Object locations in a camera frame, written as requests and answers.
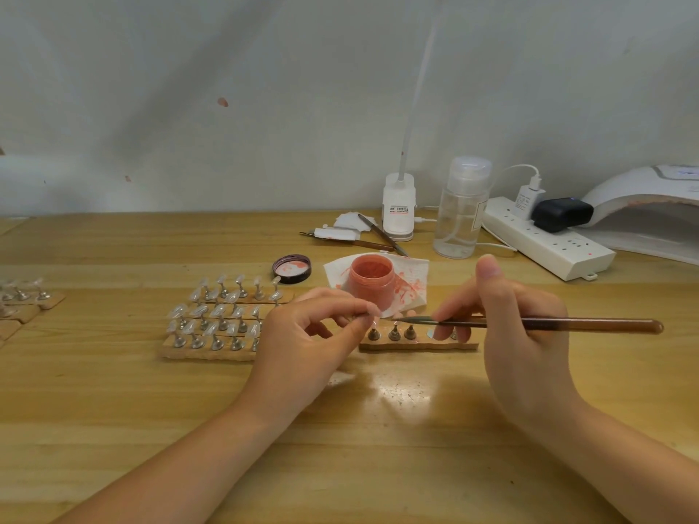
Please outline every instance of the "hand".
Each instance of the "hand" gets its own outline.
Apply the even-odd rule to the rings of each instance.
[[[344,294],[301,297],[274,309],[264,321],[255,364],[240,400],[253,404],[265,421],[292,422],[319,396],[379,315],[373,303]],[[334,336],[321,323],[331,317],[345,325]],[[322,340],[313,339],[314,334]]]
[[[476,264],[476,276],[446,299],[432,317],[468,319],[487,316],[485,370],[502,408],[524,429],[560,421],[583,404],[568,368],[568,333],[524,330],[521,316],[566,317],[557,296],[508,281],[492,255]],[[452,327],[437,327],[434,338],[443,340]],[[466,342],[470,330],[457,328]]]

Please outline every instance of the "power strip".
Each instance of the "power strip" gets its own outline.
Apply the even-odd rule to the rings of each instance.
[[[509,198],[491,198],[483,214],[484,228],[563,281],[578,277],[593,281],[612,264],[613,250],[572,230],[548,233],[513,212],[514,202]]]

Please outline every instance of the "open jar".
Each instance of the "open jar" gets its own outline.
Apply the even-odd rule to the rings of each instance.
[[[349,267],[347,292],[354,298],[375,303],[380,311],[391,306],[396,292],[396,273],[385,255],[360,255]]]

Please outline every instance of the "wall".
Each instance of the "wall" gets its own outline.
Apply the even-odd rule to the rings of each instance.
[[[432,6],[0,0],[0,214],[377,206]],[[458,154],[554,196],[699,163],[698,28],[699,0],[447,0],[418,202]]]

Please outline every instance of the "black adapter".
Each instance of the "black adapter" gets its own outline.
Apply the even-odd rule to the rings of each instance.
[[[577,198],[553,198],[539,202],[531,212],[531,220],[537,228],[556,233],[588,223],[594,211],[590,204]]]

